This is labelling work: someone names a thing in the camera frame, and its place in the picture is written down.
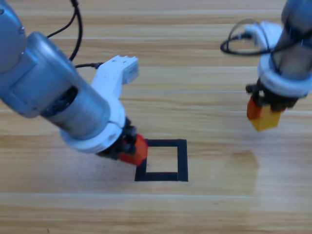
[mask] black tape square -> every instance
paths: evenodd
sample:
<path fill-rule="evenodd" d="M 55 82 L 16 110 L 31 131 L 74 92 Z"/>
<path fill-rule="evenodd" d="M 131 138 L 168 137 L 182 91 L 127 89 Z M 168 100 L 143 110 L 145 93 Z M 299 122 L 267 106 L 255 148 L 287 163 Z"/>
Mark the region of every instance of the black tape square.
<path fill-rule="evenodd" d="M 135 181 L 189 181 L 187 140 L 149 140 L 149 147 L 177 147 L 177 172 L 146 172 L 147 159 L 136 168 Z"/>

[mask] cylindrical robot link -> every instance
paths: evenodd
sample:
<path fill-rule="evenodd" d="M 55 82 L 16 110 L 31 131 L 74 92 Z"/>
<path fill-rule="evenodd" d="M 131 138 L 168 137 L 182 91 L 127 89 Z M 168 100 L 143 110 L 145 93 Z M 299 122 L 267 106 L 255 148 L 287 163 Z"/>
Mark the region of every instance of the cylindrical robot link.
<path fill-rule="evenodd" d="M 312 30 L 312 0 L 288 0 L 282 14 L 285 25 L 277 46 L 291 43 Z M 312 76 L 312 39 L 274 53 L 276 69 L 283 77 L 303 80 Z"/>
<path fill-rule="evenodd" d="M 48 109 L 42 116 L 79 140 L 96 137 L 106 127 L 110 116 L 108 103 L 87 83 L 77 92 L 71 88 Z M 56 114 L 49 116 L 48 113 L 53 112 Z"/>

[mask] yellow block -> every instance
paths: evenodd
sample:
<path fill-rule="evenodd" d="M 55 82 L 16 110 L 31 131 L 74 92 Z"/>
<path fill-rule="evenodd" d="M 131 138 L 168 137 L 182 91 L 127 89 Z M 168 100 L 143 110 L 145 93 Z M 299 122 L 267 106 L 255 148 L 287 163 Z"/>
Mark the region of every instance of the yellow block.
<path fill-rule="evenodd" d="M 268 105 L 262 108 L 260 118 L 249 121 L 257 131 L 261 132 L 277 127 L 280 116 L 281 112 L 271 111 L 271 107 Z"/>

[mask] black cable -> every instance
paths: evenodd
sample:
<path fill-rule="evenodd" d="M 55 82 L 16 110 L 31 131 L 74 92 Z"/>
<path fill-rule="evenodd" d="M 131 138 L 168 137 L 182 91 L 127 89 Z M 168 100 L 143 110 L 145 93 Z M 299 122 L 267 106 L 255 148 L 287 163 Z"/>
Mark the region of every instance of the black cable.
<path fill-rule="evenodd" d="M 81 14 L 80 14 L 80 10 L 78 8 L 77 0 L 71 0 L 71 2 L 72 2 L 73 6 L 75 8 L 77 19 L 78 19 L 78 26 L 79 26 L 79 33 L 78 33 L 78 39 L 77 39 L 77 42 L 76 42 L 76 46 L 75 46 L 75 49 L 74 49 L 72 55 L 69 58 L 70 61 L 73 61 L 74 58 L 76 57 L 76 55 L 78 53 L 78 50 L 80 48 L 80 45 L 81 45 L 82 35 L 83 35 L 83 25 L 82 25 L 82 17 L 81 17 Z"/>
<path fill-rule="evenodd" d="M 75 10 L 75 11 L 74 11 L 74 14 L 73 14 L 73 16 L 72 16 L 72 18 L 71 18 L 71 20 L 69 21 L 69 23 L 68 23 L 65 27 L 63 27 L 63 28 L 57 30 L 56 32 L 51 33 L 50 35 L 48 35 L 48 38 L 53 37 L 54 35 L 56 35 L 56 34 L 62 32 L 62 31 L 64 31 L 65 29 L 67 29 L 67 28 L 74 22 L 74 19 L 75 19 L 75 17 L 76 17 L 76 14 L 77 14 L 77 13 L 76 13 L 76 10 Z"/>
<path fill-rule="evenodd" d="M 99 68 L 103 62 L 98 62 L 98 63 L 85 63 L 85 64 L 79 64 L 76 65 L 76 68 L 81 68 L 81 67 L 94 67 L 95 69 Z"/>
<path fill-rule="evenodd" d="M 289 49 L 293 46 L 295 46 L 296 44 L 300 43 L 302 40 L 304 39 L 309 39 L 310 37 L 312 37 L 312 30 L 308 31 L 307 33 L 303 34 L 300 37 L 297 37 L 295 40 L 288 42 L 288 43 L 284 43 L 281 45 L 276 45 L 275 47 L 271 48 L 268 47 L 267 49 L 264 50 L 259 50 L 256 52 L 240 52 L 240 51 L 233 51 L 229 48 L 229 43 L 231 41 L 234 40 L 241 40 L 242 38 L 245 39 L 252 39 L 252 35 L 248 34 L 248 33 L 243 33 L 243 34 L 239 34 L 236 35 L 234 37 L 232 37 L 233 32 L 242 24 L 247 22 L 250 19 L 247 20 L 242 20 L 241 22 L 239 22 L 238 24 L 236 24 L 233 29 L 231 30 L 229 37 L 226 41 L 224 41 L 221 46 L 220 46 L 220 50 L 225 53 L 225 54 L 231 54 L 231 55 L 238 55 L 238 56 L 259 56 L 259 55 L 264 55 L 264 54 L 272 54 L 272 53 L 276 53 L 276 52 L 280 52 L 286 49 Z"/>

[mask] wood grain surface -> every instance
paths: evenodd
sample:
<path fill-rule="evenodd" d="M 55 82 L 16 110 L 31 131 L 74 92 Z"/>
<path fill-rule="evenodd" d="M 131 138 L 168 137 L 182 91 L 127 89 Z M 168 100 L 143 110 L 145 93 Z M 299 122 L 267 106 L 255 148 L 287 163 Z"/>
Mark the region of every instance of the wood grain surface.
<path fill-rule="evenodd" d="M 50 34 L 69 0 L 7 0 L 26 32 Z M 75 63 L 137 56 L 122 103 L 146 138 L 187 139 L 189 182 L 134 182 L 135 167 L 78 153 L 56 127 L 0 104 L 1 234 L 311 234 L 312 97 L 257 133 L 245 84 L 259 58 L 219 51 L 245 18 L 280 22 L 285 0 L 80 0 Z M 70 55 L 77 23 L 53 37 Z M 79 70 L 91 82 L 95 71 Z M 150 150 L 147 171 L 176 170 Z"/>

